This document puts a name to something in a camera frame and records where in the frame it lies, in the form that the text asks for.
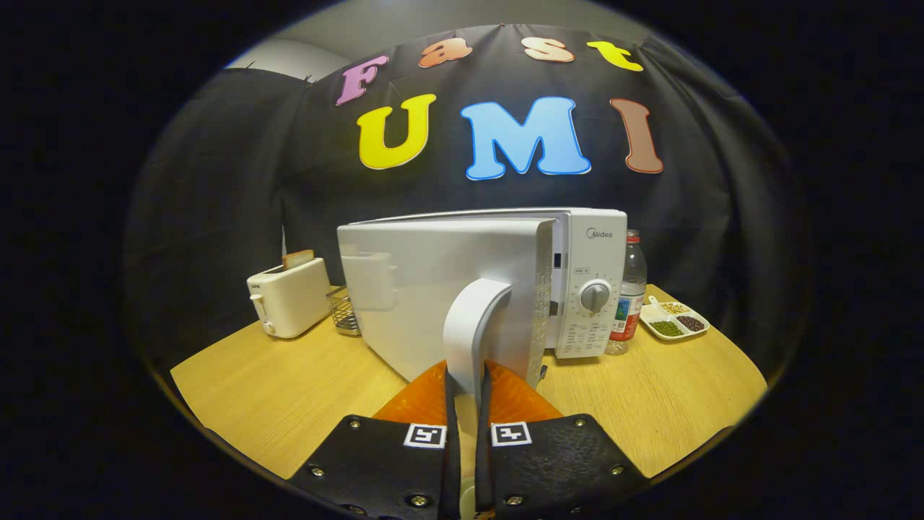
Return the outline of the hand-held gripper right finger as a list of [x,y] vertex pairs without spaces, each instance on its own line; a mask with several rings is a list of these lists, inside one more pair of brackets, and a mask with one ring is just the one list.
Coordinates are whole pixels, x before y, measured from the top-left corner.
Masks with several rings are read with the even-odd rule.
[[595,417],[564,415],[512,370],[485,363],[476,511],[489,519],[607,519],[650,478]]

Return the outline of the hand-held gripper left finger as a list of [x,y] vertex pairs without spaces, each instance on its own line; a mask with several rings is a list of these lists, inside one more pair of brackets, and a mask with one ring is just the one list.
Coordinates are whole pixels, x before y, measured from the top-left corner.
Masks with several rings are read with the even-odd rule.
[[288,481],[351,516],[458,519],[460,441],[446,362],[372,417],[343,417]]

